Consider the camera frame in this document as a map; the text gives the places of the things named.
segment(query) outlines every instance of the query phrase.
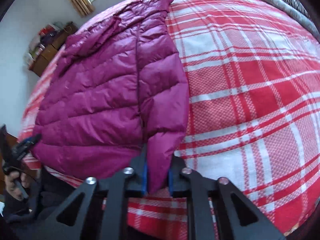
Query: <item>metal bolt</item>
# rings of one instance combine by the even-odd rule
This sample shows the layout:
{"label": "metal bolt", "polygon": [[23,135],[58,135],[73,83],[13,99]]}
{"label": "metal bolt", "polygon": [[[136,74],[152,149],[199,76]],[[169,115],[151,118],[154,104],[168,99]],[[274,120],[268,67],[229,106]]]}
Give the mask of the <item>metal bolt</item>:
{"label": "metal bolt", "polygon": [[97,179],[94,177],[88,177],[85,179],[85,182],[89,185],[93,185],[97,183]]}
{"label": "metal bolt", "polygon": [[192,172],[192,169],[191,168],[183,168],[182,169],[182,173],[183,174],[190,174]]}
{"label": "metal bolt", "polygon": [[134,172],[134,169],[131,167],[126,167],[123,169],[123,173],[127,175],[132,174],[133,172]]}
{"label": "metal bolt", "polygon": [[226,177],[221,177],[221,178],[218,179],[218,182],[219,182],[220,184],[227,185],[230,181],[229,181],[229,179],[226,178]]}

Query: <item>wall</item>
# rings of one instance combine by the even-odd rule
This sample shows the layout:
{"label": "wall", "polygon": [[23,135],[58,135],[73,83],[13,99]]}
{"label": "wall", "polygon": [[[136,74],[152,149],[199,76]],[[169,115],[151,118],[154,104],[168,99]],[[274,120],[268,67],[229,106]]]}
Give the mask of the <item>wall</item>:
{"label": "wall", "polygon": [[0,125],[17,136],[23,110],[39,79],[26,69],[23,55],[47,23],[75,22],[78,27],[99,12],[124,0],[95,0],[96,10],[81,18],[68,0],[15,0],[0,22]]}

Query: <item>shiny purple fabric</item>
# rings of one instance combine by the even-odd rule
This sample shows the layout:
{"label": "shiny purple fabric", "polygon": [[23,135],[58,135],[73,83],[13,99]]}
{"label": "shiny purple fabric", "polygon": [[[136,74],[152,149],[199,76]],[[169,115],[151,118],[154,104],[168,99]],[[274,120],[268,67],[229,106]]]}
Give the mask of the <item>shiny purple fabric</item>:
{"label": "shiny purple fabric", "polygon": [[44,165],[102,179],[147,143],[148,189],[163,186],[188,119],[188,82],[164,23],[172,1],[131,3],[68,38],[33,130]]}

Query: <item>red and white plaid blanket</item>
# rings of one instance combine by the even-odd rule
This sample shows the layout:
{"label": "red and white plaid blanket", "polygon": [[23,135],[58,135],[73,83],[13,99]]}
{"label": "red and white plaid blanket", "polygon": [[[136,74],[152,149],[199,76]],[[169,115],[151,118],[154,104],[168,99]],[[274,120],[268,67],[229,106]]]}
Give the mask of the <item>red and white plaid blanket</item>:
{"label": "red and white plaid blanket", "polygon": [[[175,155],[205,177],[228,177],[283,233],[294,230],[320,196],[320,45],[261,0],[174,0],[166,24],[190,85],[187,135]],[[32,134],[62,52],[31,95],[20,140]],[[31,156],[25,161],[40,167]],[[166,189],[130,199],[128,223],[146,234],[186,240],[186,222],[185,200],[169,198]]]}

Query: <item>triangular cutout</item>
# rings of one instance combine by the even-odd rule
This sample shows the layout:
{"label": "triangular cutout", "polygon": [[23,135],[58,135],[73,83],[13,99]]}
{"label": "triangular cutout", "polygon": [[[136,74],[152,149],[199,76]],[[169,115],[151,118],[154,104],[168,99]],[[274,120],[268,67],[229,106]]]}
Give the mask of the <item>triangular cutout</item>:
{"label": "triangular cutout", "polygon": [[242,227],[246,227],[247,225],[258,221],[257,216],[252,213],[252,211],[242,202],[242,200],[236,194],[231,194],[231,200],[234,207],[236,208],[236,212],[240,220],[240,225]]}
{"label": "triangular cutout", "polygon": [[70,227],[74,226],[83,199],[84,193],[79,194],[79,196],[57,216],[57,222]]}

